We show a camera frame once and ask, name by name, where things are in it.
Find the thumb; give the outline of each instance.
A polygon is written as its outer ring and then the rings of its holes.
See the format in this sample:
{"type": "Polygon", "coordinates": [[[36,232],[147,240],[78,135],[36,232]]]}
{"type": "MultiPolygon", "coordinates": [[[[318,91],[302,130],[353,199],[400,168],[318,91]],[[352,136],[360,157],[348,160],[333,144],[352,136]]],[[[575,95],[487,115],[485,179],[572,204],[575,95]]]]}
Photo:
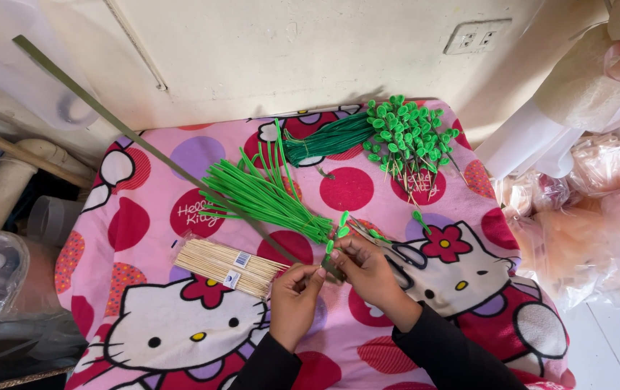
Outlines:
{"type": "Polygon", "coordinates": [[[326,270],[322,267],[318,268],[310,277],[310,281],[305,286],[305,290],[301,293],[302,296],[311,296],[317,298],[317,295],[322,289],[324,279],[326,278],[326,270]]]}
{"type": "Polygon", "coordinates": [[[361,277],[360,267],[353,260],[349,259],[345,253],[333,249],[329,257],[334,261],[336,268],[342,270],[350,280],[357,280],[361,277]]]}

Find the black sleeve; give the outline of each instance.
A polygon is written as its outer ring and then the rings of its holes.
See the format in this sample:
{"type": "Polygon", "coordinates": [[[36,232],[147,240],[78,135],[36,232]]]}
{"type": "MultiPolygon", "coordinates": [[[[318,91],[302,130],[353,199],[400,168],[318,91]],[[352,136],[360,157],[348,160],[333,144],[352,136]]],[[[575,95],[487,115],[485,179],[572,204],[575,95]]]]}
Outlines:
{"type": "Polygon", "coordinates": [[[526,390],[526,386],[495,356],[464,336],[423,301],[423,314],[408,333],[396,326],[392,340],[419,367],[425,368],[438,390],[526,390]]]}
{"type": "Polygon", "coordinates": [[[290,390],[302,364],[267,333],[228,389],[290,390]]]}

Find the pack of bamboo skewers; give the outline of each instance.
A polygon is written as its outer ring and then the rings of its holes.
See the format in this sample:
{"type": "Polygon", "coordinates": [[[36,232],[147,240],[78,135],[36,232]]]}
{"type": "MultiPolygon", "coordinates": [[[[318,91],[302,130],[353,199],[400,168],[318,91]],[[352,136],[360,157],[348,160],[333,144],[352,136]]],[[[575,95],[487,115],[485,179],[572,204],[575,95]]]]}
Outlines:
{"type": "Polygon", "coordinates": [[[285,264],[213,243],[193,233],[185,235],[174,250],[176,266],[262,299],[268,297],[279,272],[288,269],[285,264]]]}

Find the left hand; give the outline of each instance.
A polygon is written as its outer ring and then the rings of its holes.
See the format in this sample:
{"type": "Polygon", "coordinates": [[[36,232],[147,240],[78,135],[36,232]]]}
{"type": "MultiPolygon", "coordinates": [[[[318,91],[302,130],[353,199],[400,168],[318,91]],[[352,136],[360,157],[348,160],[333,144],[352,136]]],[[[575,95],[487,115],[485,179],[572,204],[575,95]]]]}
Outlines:
{"type": "Polygon", "coordinates": [[[290,353],[312,326],[325,277],[320,266],[293,264],[272,285],[269,333],[290,353]]]}

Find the hello kitty face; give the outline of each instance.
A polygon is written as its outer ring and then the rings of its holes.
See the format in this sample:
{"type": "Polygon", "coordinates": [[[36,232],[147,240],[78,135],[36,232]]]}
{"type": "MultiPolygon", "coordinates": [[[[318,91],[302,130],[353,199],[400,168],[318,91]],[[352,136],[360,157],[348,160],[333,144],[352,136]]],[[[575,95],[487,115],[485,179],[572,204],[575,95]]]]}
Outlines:
{"type": "Polygon", "coordinates": [[[512,262],[486,251],[466,222],[429,228],[424,239],[393,245],[404,259],[392,260],[414,282],[409,296],[449,317],[482,305],[509,283],[512,262]]]}
{"type": "Polygon", "coordinates": [[[107,335],[105,357],[147,371],[212,364],[268,326],[265,302],[198,276],[128,287],[121,311],[107,335]]]}

